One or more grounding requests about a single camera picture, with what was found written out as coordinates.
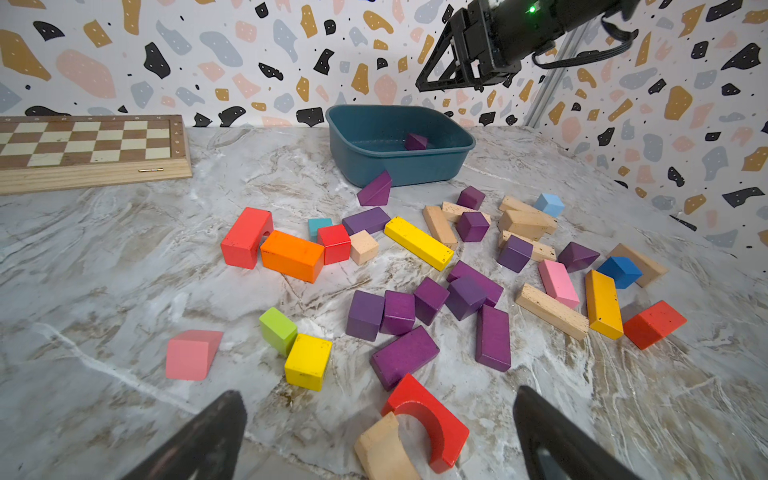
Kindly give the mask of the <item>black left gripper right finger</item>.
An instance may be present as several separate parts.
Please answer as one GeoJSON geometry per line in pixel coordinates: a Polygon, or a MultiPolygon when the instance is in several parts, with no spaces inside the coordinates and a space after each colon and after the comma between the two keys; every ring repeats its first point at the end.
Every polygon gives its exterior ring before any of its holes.
{"type": "Polygon", "coordinates": [[[530,479],[637,477],[531,387],[518,389],[513,415],[530,479]]]}

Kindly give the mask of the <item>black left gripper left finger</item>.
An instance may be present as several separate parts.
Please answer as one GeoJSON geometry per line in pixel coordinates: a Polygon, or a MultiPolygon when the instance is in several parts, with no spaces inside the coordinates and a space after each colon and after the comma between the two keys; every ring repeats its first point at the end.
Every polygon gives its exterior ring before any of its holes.
{"type": "Polygon", "coordinates": [[[227,390],[125,477],[231,479],[246,421],[241,394],[227,390]]]}

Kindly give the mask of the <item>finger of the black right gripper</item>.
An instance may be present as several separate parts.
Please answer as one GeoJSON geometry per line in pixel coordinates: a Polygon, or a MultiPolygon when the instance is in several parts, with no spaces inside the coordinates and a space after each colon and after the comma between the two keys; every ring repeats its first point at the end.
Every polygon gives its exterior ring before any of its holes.
{"type": "Polygon", "coordinates": [[[447,25],[416,80],[420,92],[464,88],[467,83],[463,29],[447,25]]]}

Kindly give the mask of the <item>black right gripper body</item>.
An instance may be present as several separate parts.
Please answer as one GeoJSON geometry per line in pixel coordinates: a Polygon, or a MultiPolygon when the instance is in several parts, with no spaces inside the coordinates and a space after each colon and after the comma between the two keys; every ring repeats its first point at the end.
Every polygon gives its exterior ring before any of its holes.
{"type": "Polygon", "coordinates": [[[518,73],[522,59],[540,46],[540,3],[472,1],[451,28],[453,80],[501,83],[518,73]]]}

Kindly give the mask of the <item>dark purple triangular block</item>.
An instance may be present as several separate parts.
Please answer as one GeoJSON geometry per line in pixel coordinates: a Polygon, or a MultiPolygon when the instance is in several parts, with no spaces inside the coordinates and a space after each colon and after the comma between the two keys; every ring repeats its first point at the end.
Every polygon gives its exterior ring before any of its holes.
{"type": "Polygon", "coordinates": [[[405,139],[405,148],[408,151],[420,151],[428,148],[428,139],[425,136],[408,133],[405,139]]]}

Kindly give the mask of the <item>purple triangular prism block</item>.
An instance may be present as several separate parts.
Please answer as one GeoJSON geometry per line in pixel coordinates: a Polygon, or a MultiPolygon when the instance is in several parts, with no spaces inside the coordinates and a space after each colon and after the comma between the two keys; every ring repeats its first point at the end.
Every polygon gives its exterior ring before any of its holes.
{"type": "Polygon", "coordinates": [[[363,207],[385,206],[389,202],[391,188],[392,178],[384,171],[358,192],[359,204],[363,207]]]}

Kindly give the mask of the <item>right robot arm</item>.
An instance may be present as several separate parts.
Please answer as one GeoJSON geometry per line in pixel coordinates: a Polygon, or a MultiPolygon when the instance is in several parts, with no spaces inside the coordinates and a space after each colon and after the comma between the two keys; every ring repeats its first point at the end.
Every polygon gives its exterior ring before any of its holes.
{"type": "Polygon", "coordinates": [[[482,91],[512,80],[528,56],[545,70],[608,60],[629,50],[638,32],[624,31],[607,18],[619,13],[628,21],[637,6],[631,0],[502,1],[496,6],[472,1],[448,20],[415,86],[420,92],[469,87],[482,91]],[[616,47],[550,63],[538,61],[556,39],[594,18],[618,42],[616,47]]]}

